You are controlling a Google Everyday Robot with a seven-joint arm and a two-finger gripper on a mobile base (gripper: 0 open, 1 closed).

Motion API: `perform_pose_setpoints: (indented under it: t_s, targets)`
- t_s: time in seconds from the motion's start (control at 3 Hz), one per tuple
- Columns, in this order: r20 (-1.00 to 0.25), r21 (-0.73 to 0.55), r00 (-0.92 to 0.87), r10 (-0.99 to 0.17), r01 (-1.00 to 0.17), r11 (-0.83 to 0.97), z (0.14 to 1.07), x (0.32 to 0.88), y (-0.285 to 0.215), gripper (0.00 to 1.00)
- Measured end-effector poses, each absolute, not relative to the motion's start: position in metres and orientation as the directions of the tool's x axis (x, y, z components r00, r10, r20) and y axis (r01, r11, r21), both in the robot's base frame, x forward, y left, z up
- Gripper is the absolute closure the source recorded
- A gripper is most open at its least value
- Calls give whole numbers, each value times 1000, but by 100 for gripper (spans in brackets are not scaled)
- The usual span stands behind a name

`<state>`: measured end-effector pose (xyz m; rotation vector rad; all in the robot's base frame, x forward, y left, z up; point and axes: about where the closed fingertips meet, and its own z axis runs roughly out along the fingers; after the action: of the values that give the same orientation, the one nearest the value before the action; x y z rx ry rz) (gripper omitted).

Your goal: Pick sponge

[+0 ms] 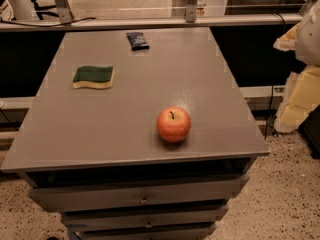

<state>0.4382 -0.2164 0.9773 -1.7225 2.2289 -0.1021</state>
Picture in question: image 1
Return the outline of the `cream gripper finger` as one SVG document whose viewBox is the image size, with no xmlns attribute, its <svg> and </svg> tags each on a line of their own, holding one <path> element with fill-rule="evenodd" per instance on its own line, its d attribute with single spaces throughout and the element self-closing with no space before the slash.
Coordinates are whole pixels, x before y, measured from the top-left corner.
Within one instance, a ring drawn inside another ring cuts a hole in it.
<svg viewBox="0 0 320 240">
<path fill-rule="evenodd" d="M 277 38 L 273 47 L 280 51 L 294 51 L 297 39 L 297 30 L 299 24 L 294 25 L 285 34 Z"/>
<path fill-rule="evenodd" d="M 274 128 L 280 133 L 296 130 L 320 105 L 320 68 L 306 66 L 301 73 L 291 72 L 285 85 Z"/>
</svg>

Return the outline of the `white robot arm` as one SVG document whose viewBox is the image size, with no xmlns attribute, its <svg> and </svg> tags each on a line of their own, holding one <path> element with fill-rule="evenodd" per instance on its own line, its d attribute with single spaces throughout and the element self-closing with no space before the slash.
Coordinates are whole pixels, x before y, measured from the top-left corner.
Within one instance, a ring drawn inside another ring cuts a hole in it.
<svg viewBox="0 0 320 240">
<path fill-rule="evenodd" d="M 290 73 L 276 113 L 274 128 L 289 133 L 320 105 L 320 7 L 314 4 L 301 22 L 278 38 L 273 47 L 294 51 L 296 59 L 306 65 L 301 73 Z"/>
</svg>

